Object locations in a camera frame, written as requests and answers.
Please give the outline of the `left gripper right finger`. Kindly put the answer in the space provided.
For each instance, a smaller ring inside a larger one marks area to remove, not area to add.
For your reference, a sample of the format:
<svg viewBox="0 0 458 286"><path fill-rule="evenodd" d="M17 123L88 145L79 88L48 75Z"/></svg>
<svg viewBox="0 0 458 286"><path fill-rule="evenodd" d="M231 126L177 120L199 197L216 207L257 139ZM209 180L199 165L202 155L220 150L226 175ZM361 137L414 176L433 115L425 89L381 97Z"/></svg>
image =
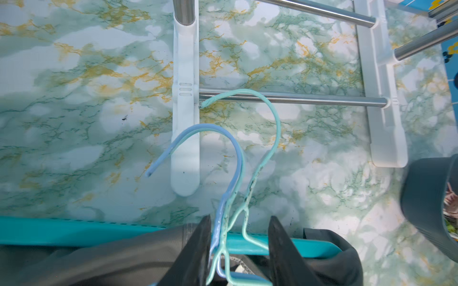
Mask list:
<svg viewBox="0 0 458 286"><path fill-rule="evenodd" d="M274 286L314 286L315 275L276 216L268 226L270 274Z"/></svg>

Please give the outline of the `mint green wire hanger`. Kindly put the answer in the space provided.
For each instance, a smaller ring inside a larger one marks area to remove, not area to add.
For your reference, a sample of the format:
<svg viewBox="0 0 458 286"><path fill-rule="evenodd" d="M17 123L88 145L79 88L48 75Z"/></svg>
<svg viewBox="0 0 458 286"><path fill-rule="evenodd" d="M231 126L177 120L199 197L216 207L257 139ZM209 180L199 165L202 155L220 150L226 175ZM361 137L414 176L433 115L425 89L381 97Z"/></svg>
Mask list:
<svg viewBox="0 0 458 286"><path fill-rule="evenodd" d="M242 165L241 170L236 172L236 183L235 187L230 188L230 192L228 195L224 195L221 200L220 208L218 209L217 218L215 220L215 226L213 229L212 241L211 241L211 248L210 248L210 255L212 256L212 262L209 267L209 274L206 279L206 285L210 285L212 282L215 274L221 275L225 278L228 282L232 283L235 286L268 286L269 282L259 282L255 278L236 278L230 274L230 254L227 248L227 237L229 231L232 229L233 225L235 224L236 220L238 219L241 213L244 213L245 220L242 225L242 237L248 242L255 246L262 248L263 250L269 251L268 244L264 243L247 233L247 226L248 226L248 219L249 219L249 203L250 199L252 198L252 193L254 191L258 175L260 174L261 170L264 166L268 163L271 159L273 154L275 153L276 149L279 146L280 137L281 137L281 123L280 118L277 113L277 110L268 100L267 97L262 95L257 91L253 91L251 89L237 89L229 92L223 92L222 94L218 94L212 98L205 100L201 103L201 108L206 108L213 104L218 100L223 100L225 98L237 95L237 94L248 94L253 95L254 97L262 100L268 108L271 110L275 123L276 123L276 137L273 143L273 146L269 152L265 154L263 159L260 161L258 167L256 167L253 175L250 179L250 182L247 187L247 192L245 194L244 202L239 206L239 208L234 212L233 216L230 216L230 211L233 205L233 201L238 194L240 186L242 184L243 178L245 177L245 156L242 155Z"/></svg>

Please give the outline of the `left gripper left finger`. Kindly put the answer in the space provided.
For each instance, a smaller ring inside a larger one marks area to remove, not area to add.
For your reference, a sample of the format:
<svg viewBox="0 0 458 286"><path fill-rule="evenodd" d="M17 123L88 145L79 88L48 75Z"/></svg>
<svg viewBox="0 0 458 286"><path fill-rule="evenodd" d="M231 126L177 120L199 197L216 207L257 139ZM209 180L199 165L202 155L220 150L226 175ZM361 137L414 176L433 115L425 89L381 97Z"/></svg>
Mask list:
<svg viewBox="0 0 458 286"><path fill-rule="evenodd" d="M211 248L211 217L205 216L194 230L172 267L158 286L205 286Z"/></svg>

